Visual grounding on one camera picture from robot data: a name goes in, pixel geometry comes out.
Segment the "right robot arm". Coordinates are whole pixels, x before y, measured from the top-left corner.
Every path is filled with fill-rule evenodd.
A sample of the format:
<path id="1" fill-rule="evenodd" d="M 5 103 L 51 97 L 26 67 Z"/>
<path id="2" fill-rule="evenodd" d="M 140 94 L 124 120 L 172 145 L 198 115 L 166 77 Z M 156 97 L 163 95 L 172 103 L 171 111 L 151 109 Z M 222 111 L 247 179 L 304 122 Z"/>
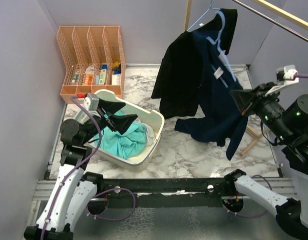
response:
<path id="1" fill-rule="evenodd" d="M 230 196 L 250 197 L 275 217 L 285 233 L 308 240 L 308 94 L 299 96 L 288 109 L 278 103 L 279 94 L 279 86 L 272 82 L 230 91 L 241 114 L 257 115 L 276 136 L 272 145 L 284 146 L 282 152 L 298 181 L 298 199 L 276 194 L 239 169 L 224 177 L 222 188 Z"/>

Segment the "light blue hanger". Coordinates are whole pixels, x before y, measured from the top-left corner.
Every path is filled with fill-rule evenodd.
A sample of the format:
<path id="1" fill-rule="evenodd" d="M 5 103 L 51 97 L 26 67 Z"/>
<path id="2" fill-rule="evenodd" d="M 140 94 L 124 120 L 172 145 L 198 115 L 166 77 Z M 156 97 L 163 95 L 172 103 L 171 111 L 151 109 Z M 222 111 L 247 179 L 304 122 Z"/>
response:
<path id="1" fill-rule="evenodd" d="M 205 10 L 205 12 L 198 17 L 192 24 L 190 24 L 190 14 L 191 14 L 191 9 L 192 9 L 192 0 L 188 0 L 186 3 L 186 12 L 185 12 L 185 19 L 184 19 L 184 31 L 190 31 L 194 26 L 196 26 L 200 20 L 210 11 L 210 10 L 215 10 L 215 11 L 219 11 L 220 8 L 217 8 L 213 5 L 213 0 L 209 1 L 209 6 L 208 8 Z"/>
<path id="2" fill-rule="evenodd" d="M 233 69 L 228 61 L 228 58 L 227 56 L 225 55 L 225 52 L 221 49 L 221 36 L 222 36 L 222 33 L 223 33 L 223 30 L 225 28 L 225 25 L 226 25 L 226 21 L 225 21 L 225 16 L 223 14 L 223 12 L 221 11 L 221 9 L 218 9 L 218 11 L 215 13 L 215 15 L 219 15 L 220 18 L 221 18 L 221 22 L 222 22 L 222 26 L 221 26 L 221 29 L 218 31 L 218 35 L 217 35 L 217 38 L 216 40 L 213 40 L 211 37 L 207 37 L 206 39 L 214 46 L 217 47 L 217 50 L 219 52 L 219 59 L 224 62 L 224 66 L 226 67 L 226 69 L 229 71 L 229 73 L 231 74 L 232 76 L 232 79 L 234 82 L 237 82 L 237 78 L 233 72 Z"/>

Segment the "navy blue t shirt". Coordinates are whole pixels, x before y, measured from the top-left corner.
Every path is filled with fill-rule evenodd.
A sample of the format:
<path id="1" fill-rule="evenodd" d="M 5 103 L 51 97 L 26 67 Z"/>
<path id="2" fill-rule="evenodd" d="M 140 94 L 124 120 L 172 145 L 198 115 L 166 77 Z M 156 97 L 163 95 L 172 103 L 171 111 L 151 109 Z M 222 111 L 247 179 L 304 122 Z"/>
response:
<path id="1" fill-rule="evenodd" d="M 199 43 L 204 52 L 198 103 L 205 116 L 178 119 L 174 129 L 191 135 L 198 142 L 215 142 L 219 147 L 225 146 L 226 139 L 229 139 L 226 157 L 231 160 L 244 135 L 248 118 L 241 115 L 229 92 L 241 90 L 242 86 L 238 79 L 233 81 L 219 59 L 217 47 L 207 39 L 200 39 Z"/>

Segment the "black t shirt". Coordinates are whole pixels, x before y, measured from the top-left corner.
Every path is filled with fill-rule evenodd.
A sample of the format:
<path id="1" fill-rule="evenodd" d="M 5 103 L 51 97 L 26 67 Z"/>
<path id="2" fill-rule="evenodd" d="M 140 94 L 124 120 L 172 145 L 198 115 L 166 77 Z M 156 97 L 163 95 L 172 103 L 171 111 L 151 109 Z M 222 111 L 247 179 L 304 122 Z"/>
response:
<path id="1" fill-rule="evenodd" d="M 204 26 L 183 32 L 167 48 L 151 95 L 152 99 L 160 99 L 159 111 L 165 119 L 192 117 L 197 112 L 204 52 L 199 40 L 204 41 L 207 37 L 215 40 L 218 32 L 222 31 L 220 48 L 226 55 L 229 53 L 238 12 L 226 8 L 220 11 L 224 14 L 225 24 L 216 15 Z"/>

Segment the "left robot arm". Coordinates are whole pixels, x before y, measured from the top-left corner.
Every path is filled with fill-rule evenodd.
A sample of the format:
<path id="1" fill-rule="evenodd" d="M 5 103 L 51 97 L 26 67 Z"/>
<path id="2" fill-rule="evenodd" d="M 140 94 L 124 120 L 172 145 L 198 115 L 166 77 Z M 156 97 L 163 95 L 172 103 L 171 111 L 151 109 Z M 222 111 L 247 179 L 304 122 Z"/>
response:
<path id="1" fill-rule="evenodd" d="M 63 142 L 61 165 L 48 203 L 34 226 L 24 232 L 27 240 L 71 240 L 74 228 L 84 209 L 93 197 L 108 193 L 104 189 L 103 176 L 86 172 L 90 158 L 100 145 L 91 148 L 85 144 L 105 128 L 124 134 L 137 119 L 136 114 L 116 115 L 126 106 L 123 101 L 108 101 L 95 94 L 73 96 L 71 101 L 89 118 L 80 123 L 67 119 L 60 127 Z"/>

